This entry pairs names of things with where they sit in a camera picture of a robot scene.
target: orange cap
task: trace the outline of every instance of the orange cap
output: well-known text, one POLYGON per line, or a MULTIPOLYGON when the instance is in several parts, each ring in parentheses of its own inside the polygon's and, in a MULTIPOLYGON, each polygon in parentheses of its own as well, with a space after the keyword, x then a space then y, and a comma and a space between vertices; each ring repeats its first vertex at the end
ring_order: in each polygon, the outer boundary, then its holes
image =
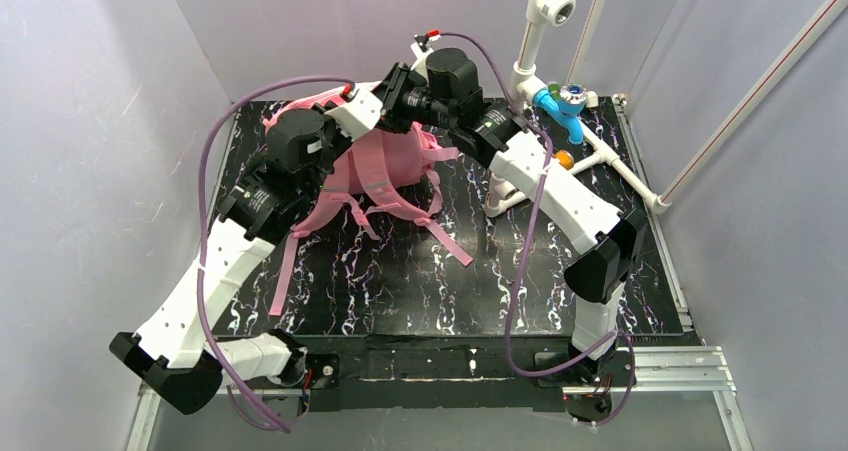
POLYGON ((571 155, 568 154, 568 151, 561 149, 557 151, 554 156, 557 158, 559 164, 561 164, 563 168, 571 169, 574 167, 574 158, 572 158, 571 155))

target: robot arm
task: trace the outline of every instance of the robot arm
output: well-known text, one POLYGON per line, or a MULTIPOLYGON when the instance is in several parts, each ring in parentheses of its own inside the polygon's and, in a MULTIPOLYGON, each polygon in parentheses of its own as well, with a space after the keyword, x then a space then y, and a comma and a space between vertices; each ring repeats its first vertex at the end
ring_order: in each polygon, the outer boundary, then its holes
MULTIPOLYGON (((209 234, 205 304, 215 322, 250 275, 302 220, 332 163, 352 142, 375 127, 404 133, 413 121, 448 130, 454 144, 485 168, 534 196, 543 173, 550 185, 541 209, 563 230, 581 259, 565 273, 578 295, 574 353, 615 329, 617 302, 645 223, 598 198, 560 166, 543 169, 544 148, 524 131, 503 104, 487 103, 477 68, 455 48, 422 50, 413 68, 396 64, 373 91, 346 88, 340 106, 313 106, 282 113, 269 130, 267 147, 219 206, 209 234)), ((135 333, 119 333, 110 350, 179 411, 205 405, 224 381, 208 351, 196 307, 197 264, 190 267, 156 313, 135 333)), ((601 372, 613 340, 592 353, 586 373, 601 372)), ((303 373, 306 349, 272 330, 222 343, 242 379, 270 377, 294 382, 303 373)))

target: white pipe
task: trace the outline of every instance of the white pipe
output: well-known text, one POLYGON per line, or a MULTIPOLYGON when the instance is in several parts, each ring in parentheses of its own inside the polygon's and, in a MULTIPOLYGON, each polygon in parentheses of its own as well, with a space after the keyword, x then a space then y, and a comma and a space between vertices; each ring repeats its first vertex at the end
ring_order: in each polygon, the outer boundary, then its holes
POLYGON ((533 24, 528 22, 524 31, 524 40, 521 43, 521 53, 518 55, 518 67, 529 71, 536 63, 539 54, 539 46, 542 44, 542 35, 545 34, 544 24, 533 24))
POLYGON ((618 153, 616 153, 615 150, 612 149, 603 139, 593 133, 589 127, 586 126, 586 123, 581 121, 580 124, 583 126, 583 138, 595 149, 595 154, 599 155, 604 163, 612 166, 612 168, 615 169, 625 181, 627 181, 627 184, 639 193, 639 196, 641 196, 645 201, 645 206, 657 214, 665 211, 665 207, 663 207, 656 193, 651 191, 651 189, 639 179, 639 176, 636 176, 636 173, 624 164, 624 161, 621 160, 618 153))
POLYGON ((577 52, 574 54, 574 60, 571 61, 571 69, 568 71, 566 83, 575 83, 580 79, 579 71, 583 67, 583 60, 589 52, 589 46, 592 44, 592 37, 595 35, 595 27, 601 19, 601 11, 604 9, 604 4, 607 0, 592 0, 592 5, 589 8, 589 17, 586 19, 586 25, 583 26, 583 32, 580 34, 580 41, 577 42, 577 52))
POLYGON ((489 192, 486 194, 486 200, 483 202, 483 211, 486 213, 486 216, 494 218, 525 199, 527 197, 524 196, 524 193, 518 191, 512 183, 494 173, 490 173, 489 192))
POLYGON ((572 175, 576 175, 577 173, 582 173, 583 171, 586 171, 587 169, 600 163, 601 161, 601 155, 598 153, 594 153, 588 158, 581 159, 580 161, 574 163, 574 166, 572 166, 571 169, 568 170, 568 172, 572 175))
POLYGON ((780 82, 783 76, 792 69, 798 59, 812 46, 821 36, 825 29, 830 26, 834 19, 848 5, 848 0, 826 0, 816 11, 812 18, 798 31, 777 59, 769 66, 753 87, 748 91, 742 101, 733 108, 733 111, 724 119, 710 139, 704 144, 698 154, 686 165, 680 175, 668 187, 660 197, 659 204, 668 207, 692 178, 698 174, 701 168, 710 160, 721 145, 738 128, 739 125, 751 114, 757 105, 768 95, 774 86, 780 82))

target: cable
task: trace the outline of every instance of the cable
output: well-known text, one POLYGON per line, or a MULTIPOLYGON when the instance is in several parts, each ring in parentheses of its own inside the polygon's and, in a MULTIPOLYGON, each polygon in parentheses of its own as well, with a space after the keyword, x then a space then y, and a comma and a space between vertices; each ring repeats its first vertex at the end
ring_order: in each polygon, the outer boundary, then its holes
POLYGON ((604 392, 601 393, 601 396, 606 396, 609 394, 609 390, 612 388, 612 373, 607 374, 607 385, 604 387, 604 392))
POLYGON ((633 385, 636 383, 636 353, 633 350, 633 341, 630 339, 630 336, 624 333, 624 331, 619 331, 619 334, 621 336, 624 336, 624 341, 627 343, 627 350, 630 351, 630 378, 627 380, 627 388, 624 390, 624 396, 621 397, 621 402, 618 403, 618 406, 616 406, 615 409, 612 410, 612 412, 610 412, 609 416, 598 421, 597 423, 586 424, 603 426, 612 421, 613 418, 618 416, 618 413, 620 413, 621 410, 624 409, 624 405, 627 404, 627 400, 630 399, 630 393, 633 391, 633 385))
POLYGON ((236 401, 236 397, 233 395, 232 386, 227 386, 227 395, 230 397, 230 404, 233 405, 233 408, 235 408, 236 412, 239 413, 239 416, 241 416, 241 419, 243 419, 244 422, 253 426, 254 428, 258 428, 263 431, 274 431, 277 429, 273 426, 268 426, 267 424, 262 424, 260 422, 254 421, 253 418, 248 416, 247 413, 244 412, 243 409, 241 409, 241 406, 239 406, 238 402, 236 401))
POLYGON ((309 388, 310 381, 312 381, 312 368, 310 368, 309 373, 306 374, 306 380, 304 380, 303 389, 301 390, 301 392, 303 393, 303 404, 305 406, 309 406, 309 396, 306 394, 306 389, 309 388))
MULTIPOLYGON (((247 399, 247 402, 251 405, 251 407, 259 414, 259 416, 266 421, 267 426, 271 429, 282 431, 284 433, 290 433, 290 426, 297 422, 296 418, 292 422, 286 422, 282 418, 280 418, 277 413, 275 413, 271 408, 268 407, 256 393, 253 392, 252 389, 244 382, 243 379, 238 375, 235 368, 233 368, 232 364, 227 360, 224 353, 221 351, 221 348, 218 346, 218 343, 215 341, 215 336, 212 334, 211 326, 209 325, 209 316, 206 314, 206 303, 203 300, 204 291, 203 291, 203 281, 205 278, 204 267, 206 266, 206 255, 209 247, 209 227, 206 221, 206 216, 208 215, 208 208, 206 205, 206 167, 209 163, 209 153, 212 150, 212 143, 215 141, 218 133, 223 127, 224 123, 230 119, 242 106, 247 104, 249 101, 262 96, 263 94, 269 93, 271 91, 275 91, 278 89, 286 88, 289 86, 294 86, 298 84, 305 83, 322 83, 322 82, 336 82, 336 83, 345 83, 350 84, 351 86, 356 86, 356 83, 350 79, 342 78, 338 76, 328 76, 328 75, 320 75, 320 76, 304 76, 300 78, 292 78, 286 79, 283 81, 279 81, 273 84, 269 84, 265 87, 259 88, 246 96, 243 96, 238 101, 233 103, 232 106, 227 109, 226 113, 223 116, 218 118, 218 121, 212 125, 212 129, 209 131, 209 135, 206 137, 206 142, 203 143, 203 151, 200 153, 200 169, 197 176, 197 197, 198 197, 198 210, 200 212, 200 255, 198 257, 198 261, 200 262, 200 266, 197 267, 197 313, 200 318, 200 327, 203 329, 203 335, 206 337, 206 341, 209 343, 209 348, 212 350, 212 354, 215 355, 215 358, 221 364, 221 367, 224 368, 224 371, 232 378, 233 384, 235 384, 236 388, 238 388, 239 392, 247 399)), ((259 424, 253 420, 250 420, 251 424, 259 424)))

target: backpack strap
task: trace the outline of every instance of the backpack strap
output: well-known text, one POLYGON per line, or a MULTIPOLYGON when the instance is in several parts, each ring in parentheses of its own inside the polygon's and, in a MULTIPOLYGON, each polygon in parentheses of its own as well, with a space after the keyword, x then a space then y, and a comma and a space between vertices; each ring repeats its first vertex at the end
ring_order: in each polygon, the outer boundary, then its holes
POLYGON ((424 211, 403 199, 392 185, 386 167, 386 155, 383 152, 383 132, 381 130, 375 130, 357 139, 353 143, 352 155, 356 173, 359 175, 365 193, 377 204, 377 206, 368 209, 365 212, 366 215, 385 211, 392 216, 425 227, 463 266, 471 264, 471 256, 459 247, 438 223, 430 219, 430 215, 438 211, 442 204, 438 174, 435 171, 430 170, 432 172, 427 174, 436 189, 436 193, 433 202, 430 203, 430 209, 424 211))
POLYGON ((350 153, 343 154, 335 163, 335 172, 324 181, 321 194, 315 208, 303 221, 292 227, 286 238, 286 246, 283 251, 283 264, 280 266, 280 275, 277 278, 277 287, 274 299, 271 302, 269 313, 271 316, 280 316, 286 304, 289 283, 294 270, 294 257, 297 254, 297 245, 300 238, 309 236, 313 231, 323 228, 338 214, 345 204, 350 205, 353 219, 356 224, 362 226, 372 239, 379 239, 374 229, 368 223, 368 218, 359 207, 359 203, 348 191, 350 182, 350 153))
POLYGON ((437 161, 449 161, 459 157, 459 150, 456 148, 422 149, 421 156, 425 161, 431 163, 435 163, 437 161))

